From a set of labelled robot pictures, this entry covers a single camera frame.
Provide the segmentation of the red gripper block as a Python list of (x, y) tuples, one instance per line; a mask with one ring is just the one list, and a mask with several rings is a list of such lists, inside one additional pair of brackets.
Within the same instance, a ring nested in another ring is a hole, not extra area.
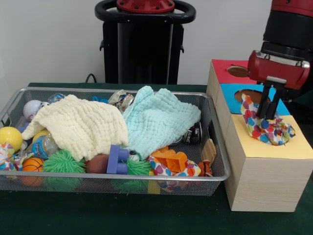
[[(310, 63), (304, 60), (286, 59), (254, 50), (248, 60), (248, 77), (258, 82), (273, 81), (288, 89), (299, 90), (306, 82)], [(268, 103), (269, 86), (264, 85), (257, 117), (273, 120), (279, 104), (281, 89), (276, 89), (273, 100)]]

